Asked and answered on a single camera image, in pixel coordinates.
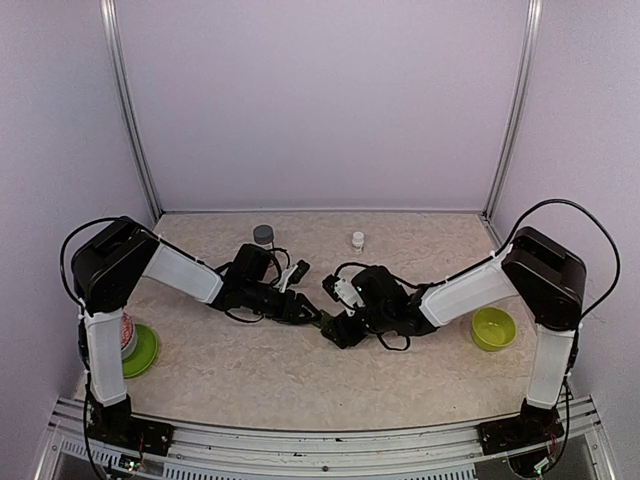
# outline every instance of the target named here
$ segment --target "small green object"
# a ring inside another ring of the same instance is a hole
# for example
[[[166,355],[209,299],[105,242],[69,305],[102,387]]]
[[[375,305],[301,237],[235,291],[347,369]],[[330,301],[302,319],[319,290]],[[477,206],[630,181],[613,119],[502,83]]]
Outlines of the small green object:
[[[138,344],[122,362],[124,378],[133,378],[146,372],[158,356],[158,335],[146,325],[136,324]]]
[[[504,310],[485,307],[473,315],[471,336],[481,349],[497,352],[516,339],[516,322]]]

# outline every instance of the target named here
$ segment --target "metal frame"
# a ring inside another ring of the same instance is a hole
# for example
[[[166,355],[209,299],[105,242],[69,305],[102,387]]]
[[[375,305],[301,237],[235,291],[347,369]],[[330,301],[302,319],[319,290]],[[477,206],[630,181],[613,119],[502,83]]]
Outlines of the metal frame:
[[[559,408],[565,420],[564,408]],[[142,418],[153,418],[140,415]],[[145,455],[142,478],[285,480],[467,480],[474,465],[537,446],[483,456],[476,427],[481,420],[433,427],[378,431],[288,432],[169,421],[176,428],[167,457]],[[611,451],[590,397],[571,400],[570,436],[585,435],[600,480],[615,480]],[[82,403],[60,399],[51,416],[36,480],[52,478],[61,454],[86,458]],[[106,466],[137,452],[91,441],[93,457]]]
[[[120,33],[118,31],[118,19],[116,16],[116,5],[114,0],[100,0],[102,11],[102,23],[107,37],[107,46],[109,47],[109,55],[111,64],[118,87],[118,96],[120,98],[120,106],[122,107],[122,117],[127,127],[129,142],[133,151],[133,159],[138,171],[138,177],[142,184],[142,190],[151,214],[151,219],[156,223],[162,216],[162,208],[160,200],[156,192],[156,187],[151,177],[151,170],[147,163],[147,159],[142,148],[140,140],[140,131],[138,123],[133,111],[133,102],[131,100],[131,92],[127,83],[127,72],[122,54],[122,45],[120,43]]]
[[[524,35],[524,43],[522,45],[522,54],[520,56],[520,67],[518,69],[518,77],[516,80],[516,89],[511,104],[511,112],[507,123],[507,131],[502,142],[500,151],[500,160],[498,168],[489,191],[489,197],[484,207],[484,217],[489,224],[493,222],[493,216],[500,200],[500,195],[507,179],[507,172],[511,159],[513,157],[513,149],[515,146],[522,113],[524,111],[525,100],[527,97],[527,89],[529,87],[529,79],[531,77],[531,68],[533,66],[533,58],[535,54],[536,44],[538,42],[538,31],[540,29],[540,17],[542,15],[542,0],[529,0],[529,12],[527,14],[527,27]]]

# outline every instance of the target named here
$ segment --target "white backdrop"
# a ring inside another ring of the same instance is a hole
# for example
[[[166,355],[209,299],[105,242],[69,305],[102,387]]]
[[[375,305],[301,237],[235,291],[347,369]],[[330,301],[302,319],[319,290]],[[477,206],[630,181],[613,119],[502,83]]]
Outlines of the white backdrop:
[[[118,2],[163,208],[481,210],[527,5]]]

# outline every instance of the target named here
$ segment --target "white wall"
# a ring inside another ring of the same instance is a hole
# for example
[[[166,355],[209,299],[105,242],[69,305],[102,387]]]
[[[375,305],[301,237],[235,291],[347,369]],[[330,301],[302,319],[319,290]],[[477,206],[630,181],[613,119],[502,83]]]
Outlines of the white wall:
[[[527,5],[118,1],[164,209],[480,211]]]
[[[640,468],[640,3],[547,0],[529,97],[496,223],[551,196],[589,208],[617,240],[623,270],[586,321],[573,383],[593,394],[625,479]],[[613,257],[595,227],[567,207],[534,224],[583,256],[591,302]]]
[[[97,216],[149,215],[99,2],[2,2],[0,86],[0,477],[20,479],[81,370],[60,244]]]

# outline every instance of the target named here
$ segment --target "robotic arm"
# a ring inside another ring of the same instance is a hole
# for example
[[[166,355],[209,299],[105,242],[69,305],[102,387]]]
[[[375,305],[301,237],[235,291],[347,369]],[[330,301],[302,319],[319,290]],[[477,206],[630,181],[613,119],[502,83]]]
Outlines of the robotic arm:
[[[407,338],[435,332],[465,313],[520,295],[535,316],[538,341],[533,373],[515,419],[480,426],[485,454],[541,443],[563,429],[556,409],[565,374],[575,361],[586,267],[576,255],[531,227],[519,230],[501,253],[409,296],[382,266],[351,282],[331,275],[323,286],[345,305],[322,333],[341,348],[368,333],[395,331]]]
[[[276,289],[275,282],[262,282],[274,260],[272,252],[245,244],[233,262],[216,271],[128,217],[113,221],[83,245],[73,255],[71,270],[82,305],[80,349],[91,372],[94,421],[89,436],[132,450],[144,438],[146,451],[159,455],[166,455],[169,446],[170,425],[130,416],[122,372],[123,309],[140,278],[157,280],[225,313],[245,307],[283,323],[311,322],[318,311],[304,295],[287,288],[301,280],[309,265],[300,261],[283,278],[276,261]]]

